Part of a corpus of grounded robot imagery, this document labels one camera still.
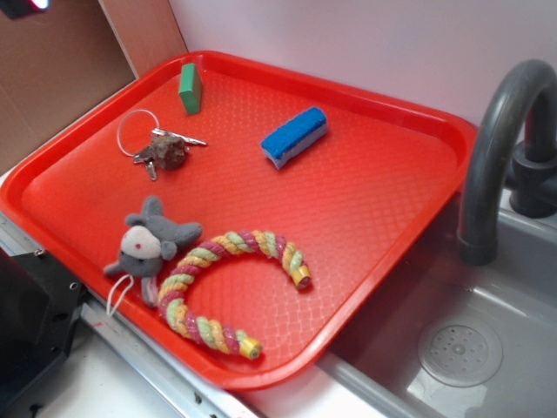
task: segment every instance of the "gray plush mouse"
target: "gray plush mouse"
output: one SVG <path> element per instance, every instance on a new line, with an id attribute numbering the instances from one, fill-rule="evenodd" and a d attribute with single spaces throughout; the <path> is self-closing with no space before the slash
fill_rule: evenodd
<path id="1" fill-rule="evenodd" d="M 141 277 L 141 291 L 149 307 L 157 305 L 157 274 L 167 260 L 195 242 L 202 232 L 200 224 L 177 224 L 164 217 L 163 204 L 156 196 L 148 197 L 141 214 L 128 215 L 131 228 L 122 238 L 118 261 L 104 268 L 104 274 L 127 273 Z"/>

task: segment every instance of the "red tray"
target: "red tray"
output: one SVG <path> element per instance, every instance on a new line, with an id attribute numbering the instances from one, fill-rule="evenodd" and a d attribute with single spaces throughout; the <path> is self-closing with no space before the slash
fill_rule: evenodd
<path id="1" fill-rule="evenodd" d="M 181 67 L 190 62 L 204 86 L 195 115 L 178 96 Z M 261 141 L 314 105 L 328 133 L 277 171 Z M 159 169 L 150 181 L 117 148 L 118 124 L 135 109 L 209 146 L 191 148 L 184 167 Z M 122 138 L 136 151 L 149 132 L 131 121 Z M 265 351 L 256 361 L 184 340 L 144 305 L 138 283 L 119 308 L 209 381 L 263 388 L 316 360 L 458 190 L 474 137 L 474 127 L 441 111 L 194 52 L 161 64 L 27 158 L 4 182 L 0 210 L 105 299 L 115 280 L 103 267 L 117 257 L 125 216 L 148 195 L 162 199 L 170 219 L 200 222 L 203 239 L 240 229 L 286 236 L 312 271 L 309 290 L 298 292 L 276 260 L 244 255 L 212 266 L 186 296 L 196 314 L 259 339 Z"/>

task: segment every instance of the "sink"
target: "sink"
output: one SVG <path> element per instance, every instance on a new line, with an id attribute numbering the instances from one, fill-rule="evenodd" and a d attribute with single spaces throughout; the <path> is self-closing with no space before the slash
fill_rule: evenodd
<path id="1" fill-rule="evenodd" d="M 501 209 L 497 260 L 468 266 L 459 199 L 329 351 L 410 416 L 557 416 L 557 229 Z"/>

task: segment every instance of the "gray faucet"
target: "gray faucet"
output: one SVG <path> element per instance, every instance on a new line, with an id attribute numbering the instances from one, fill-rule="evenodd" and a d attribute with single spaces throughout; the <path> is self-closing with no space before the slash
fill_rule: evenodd
<path id="1" fill-rule="evenodd" d="M 516 143 L 524 125 L 524 141 Z M 530 218 L 557 212 L 557 76 L 544 61 L 515 66 L 484 116 L 468 167 L 457 231 L 460 257 L 483 266 L 497 256 L 503 186 L 511 207 Z"/>

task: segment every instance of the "colorful rope ring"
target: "colorful rope ring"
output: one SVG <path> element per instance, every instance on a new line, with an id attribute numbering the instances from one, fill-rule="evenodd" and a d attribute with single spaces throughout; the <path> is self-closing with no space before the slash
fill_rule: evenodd
<path id="1" fill-rule="evenodd" d="M 298 289 L 307 287 L 311 275 L 304 256 L 292 242 L 271 232 L 228 232 L 189 251 L 178 262 L 171 275 L 158 292 L 158 309 L 172 330 L 225 354 L 240 354 L 247 359 L 259 357 L 263 347 L 243 330 L 221 325 L 217 320 L 207 320 L 194 315 L 185 304 L 185 291 L 195 277 L 215 261 L 243 253 L 260 253 L 277 259 L 292 278 Z"/>

